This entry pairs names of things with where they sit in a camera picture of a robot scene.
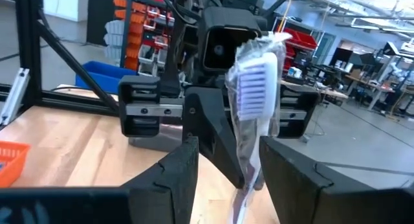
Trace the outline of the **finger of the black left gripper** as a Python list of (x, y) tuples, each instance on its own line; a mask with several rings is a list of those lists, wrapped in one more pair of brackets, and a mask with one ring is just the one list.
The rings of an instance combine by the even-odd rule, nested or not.
[(245, 179), (236, 154), (236, 140), (225, 111), (221, 89), (189, 87), (184, 93), (182, 138), (197, 137), (199, 152), (236, 188)]

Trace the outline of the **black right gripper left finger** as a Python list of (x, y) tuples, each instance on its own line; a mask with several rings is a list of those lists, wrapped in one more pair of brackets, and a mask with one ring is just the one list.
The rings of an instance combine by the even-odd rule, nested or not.
[(190, 137), (121, 186), (2, 189), (1, 222), (189, 223), (198, 163), (198, 139)]

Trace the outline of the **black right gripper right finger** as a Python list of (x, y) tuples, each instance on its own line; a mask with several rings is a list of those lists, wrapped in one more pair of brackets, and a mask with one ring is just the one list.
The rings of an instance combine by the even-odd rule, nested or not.
[(413, 224), (413, 189), (375, 189), (261, 137), (265, 183), (280, 223)]

